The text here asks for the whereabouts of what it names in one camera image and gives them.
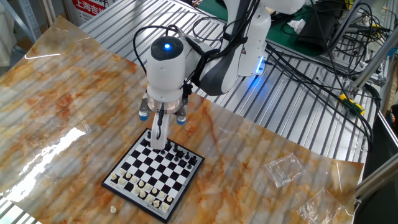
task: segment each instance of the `orange marble texture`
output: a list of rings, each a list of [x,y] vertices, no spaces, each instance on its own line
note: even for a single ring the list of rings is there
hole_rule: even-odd
[[[58,18],[0,78],[0,193],[42,223],[160,223],[101,186],[152,125],[138,117],[146,85],[140,67]],[[322,188],[345,206],[332,223],[351,223],[362,164],[315,154],[195,94],[169,138],[206,158],[169,223],[304,223],[297,209]],[[291,152],[307,171],[277,189],[261,166]]]

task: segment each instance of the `clear plastic wrap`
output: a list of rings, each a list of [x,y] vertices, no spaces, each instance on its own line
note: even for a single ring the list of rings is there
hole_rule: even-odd
[[[322,189],[305,202],[297,213],[309,224],[329,224],[342,209],[344,206],[329,191]]]
[[[305,169],[294,153],[262,166],[276,187],[281,187],[300,177]]]

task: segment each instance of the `black cable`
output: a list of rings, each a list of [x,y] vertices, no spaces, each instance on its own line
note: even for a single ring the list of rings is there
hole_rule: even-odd
[[[366,3],[361,3],[361,4],[367,5],[367,6],[369,7],[369,13],[371,14],[371,17],[373,17],[372,9],[370,8],[370,6],[369,6],[368,4],[366,4]],[[335,68],[335,63],[334,63],[334,61],[333,61],[333,57],[331,56],[330,49],[327,47],[328,44],[327,44],[327,42],[326,42],[325,35],[324,35],[324,33],[323,33],[323,30],[322,30],[322,25],[321,25],[321,23],[320,23],[320,20],[319,20],[319,17],[318,17],[318,13],[317,13],[316,10],[314,10],[314,13],[315,13],[315,16],[316,16],[316,18],[317,18],[317,22],[318,22],[318,26],[319,26],[321,35],[322,35],[322,37],[323,37],[323,43],[325,44],[325,47],[326,47],[326,49],[327,49],[327,53],[328,53],[329,58],[330,58],[331,66],[333,67],[333,70],[335,71],[334,74],[335,74],[335,77],[336,77],[336,79],[337,79],[337,82],[338,82],[339,86],[341,87],[341,89],[342,89],[342,91],[343,91],[343,94],[346,95],[347,98],[349,98],[349,95],[345,92],[344,86],[343,86],[343,84],[341,83],[340,79],[338,78],[338,76],[337,76],[337,74],[336,74],[336,71],[337,71],[337,70],[336,70],[336,68]],[[356,115],[356,116],[358,117],[358,119],[361,121],[362,125],[363,125],[364,127],[367,127],[367,128],[368,128],[368,129],[365,128],[365,135],[366,135],[366,138],[368,139],[369,151],[371,151],[371,149],[372,149],[372,141],[373,141],[373,132],[372,132],[372,127],[371,127],[371,125],[368,123],[368,121],[365,120],[365,118],[364,118],[363,116],[361,116],[361,115],[355,110],[354,106],[353,106],[351,103],[348,103],[348,106],[350,106],[351,109],[352,109],[352,111],[354,111],[355,115]]]

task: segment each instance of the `small white object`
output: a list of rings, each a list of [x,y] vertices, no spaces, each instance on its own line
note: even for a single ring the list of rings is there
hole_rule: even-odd
[[[305,26],[305,21],[303,19],[299,21],[290,21],[287,25],[291,26],[297,34],[300,34],[301,30]]]
[[[137,182],[137,177],[131,177],[130,182],[135,184]]]
[[[114,206],[111,206],[111,213],[113,213],[113,214],[116,213],[116,208]]]
[[[159,197],[164,198],[165,196],[166,196],[166,194],[164,194],[163,191],[161,191],[161,192],[159,193]]]
[[[124,184],[124,179],[123,179],[123,177],[119,177],[118,184]]]
[[[158,200],[154,201],[154,206],[155,207],[159,207],[159,205],[160,205],[160,201],[158,201]]]
[[[142,198],[145,197],[145,190],[144,189],[140,190],[139,196],[142,197]]]
[[[116,178],[118,178],[117,175],[115,173],[112,173],[111,174],[111,180],[116,180]]]
[[[170,205],[163,203],[162,209],[163,209],[163,211],[167,211],[167,209],[169,209],[169,207],[170,207]]]
[[[138,194],[139,193],[140,188],[136,185],[134,185],[134,187],[132,188],[132,191],[134,194]]]
[[[154,201],[154,197],[152,195],[148,195],[148,202],[152,203]]]

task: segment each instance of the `metal grating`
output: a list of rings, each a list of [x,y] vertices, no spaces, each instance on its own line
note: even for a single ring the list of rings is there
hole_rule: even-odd
[[[136,30],[148,25],[175,24],[192,35],[193,23],[203,16],[207,15],[180,1],[118,1],[98,17],[83,24],[81,29],[114,53],[137,62],[132,48]],[[223,24],[218,21],[204,21],[195,28],[198,35],[207,39],[219,38],[222,30]],[[151,43],[162,35],[164,30],[147,29],[138,36],[137,51],[144,63]],[[219,41],[205,42],[214,48],[220,46]],[[324,68],[292,57],[285,59],[308,77],[318,77],[338,88],[335,76]],[[335,159],[365,162],[368,146],[363,133],[326,107],[319,98],[327,100],[346,116],[351,116],[351,120],[359,127],[360,121],[323,91],[314,90],[318,95],[310,93],[273,65],[267,65],[262,75],[238,77],[231,91],[222,96],[207,96],[202,90],[194,88],[195,93],[206,99],[314,152]],[[368,92],[360,94],[356,101],[365,108],[365,117],[372,124],[376,105],[372,98],[367,97]]]

